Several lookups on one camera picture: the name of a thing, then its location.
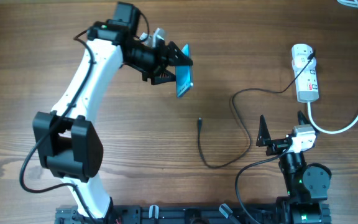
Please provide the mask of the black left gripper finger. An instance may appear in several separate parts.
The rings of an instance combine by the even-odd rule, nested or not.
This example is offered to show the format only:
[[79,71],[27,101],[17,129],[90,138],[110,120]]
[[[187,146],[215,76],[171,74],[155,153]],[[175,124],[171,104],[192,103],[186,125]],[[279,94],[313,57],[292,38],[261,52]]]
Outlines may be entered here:
[[169,66],[193,66],[192,59],[186,56],[174,42],[169,42],[167,49],[167,62]]
[[168,82],[175,82],[176,75],[168,70],[164,70],[159,75],[156,75],[150,79],[151,85],[159,85]]

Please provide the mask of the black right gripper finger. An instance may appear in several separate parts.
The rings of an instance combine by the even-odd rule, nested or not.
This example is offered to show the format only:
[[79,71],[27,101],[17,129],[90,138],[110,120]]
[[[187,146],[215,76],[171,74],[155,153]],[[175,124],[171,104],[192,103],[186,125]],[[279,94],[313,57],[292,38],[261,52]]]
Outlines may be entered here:
[[310,124],[310,121],[306,118],[306,116],[304,115],[304,113],[302,111],[297,112],[297,117],[298,117],[299,125]]
[[259,119],[259,132],[257,136],[256,146],[262,147],[262,146],[269,146],[271,144],[272,144],[272,140],[267,127],[267,123],[265,121],[265,117],[264,115],[261,115]]

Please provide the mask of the blue screen smartphone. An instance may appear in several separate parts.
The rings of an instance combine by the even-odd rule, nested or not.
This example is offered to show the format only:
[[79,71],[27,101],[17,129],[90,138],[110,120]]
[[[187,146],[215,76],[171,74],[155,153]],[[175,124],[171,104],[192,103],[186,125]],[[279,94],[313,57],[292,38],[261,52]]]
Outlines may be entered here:
[[194,87],[193,70],[191,65],[175,67],[177,98],[181,98]]

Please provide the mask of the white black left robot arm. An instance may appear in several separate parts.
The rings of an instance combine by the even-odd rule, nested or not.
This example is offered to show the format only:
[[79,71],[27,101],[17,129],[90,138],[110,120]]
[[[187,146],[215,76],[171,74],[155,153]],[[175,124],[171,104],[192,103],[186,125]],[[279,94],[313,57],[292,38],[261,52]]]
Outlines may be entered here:
[[177,97],[193,88],[190,46],[165,41],[165,31],[137,34],[144,15],[133,4],[119,2],[111,19],[85,30],[85,52],[71,83],[48,113],[33,120],[40,165],[71,188],[76,206],[71,223],[116,223],[112,198],[99,176],[103,145],[94,128],[109,82],[127,65],[152,85],[173,82]]

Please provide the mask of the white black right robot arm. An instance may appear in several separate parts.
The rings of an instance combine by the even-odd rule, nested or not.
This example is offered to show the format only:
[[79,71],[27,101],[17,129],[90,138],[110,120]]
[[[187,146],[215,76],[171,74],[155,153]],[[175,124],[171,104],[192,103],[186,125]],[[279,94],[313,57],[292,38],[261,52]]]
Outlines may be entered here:
[[281,139],[272,139],[264,116],[260,116],[256,145],[265,146],[267,156],[278,156],[278,166],[287,188],[286,197],[276,199],[276,223],[331,223],[328,190],[332,172],[318,163],[307,163],[304,152],[314,147],[319,132],[298,112],[299,125]]

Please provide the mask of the white power strip socket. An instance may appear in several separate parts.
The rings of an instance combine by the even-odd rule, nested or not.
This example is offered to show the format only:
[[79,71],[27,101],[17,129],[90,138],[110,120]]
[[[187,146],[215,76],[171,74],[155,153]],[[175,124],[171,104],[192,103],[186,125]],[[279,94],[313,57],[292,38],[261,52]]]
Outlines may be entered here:
[[295,44],[291,48],[296,96],[300,103],[311,103],[319,99],[315,54],[307,44]]

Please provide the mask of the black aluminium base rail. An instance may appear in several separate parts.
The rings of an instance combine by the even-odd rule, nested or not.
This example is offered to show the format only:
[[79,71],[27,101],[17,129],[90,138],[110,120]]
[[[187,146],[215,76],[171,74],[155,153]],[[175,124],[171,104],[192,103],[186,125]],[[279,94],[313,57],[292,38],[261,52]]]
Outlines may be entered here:
[[56,209],[55,223],[316,223],[332,222],[329,205],[285,205],[250,204],[246,209],[229,207],[222,204],[217,207],[149,207],[117,206],[106,218],[90,219],[79,213],[76,206]]

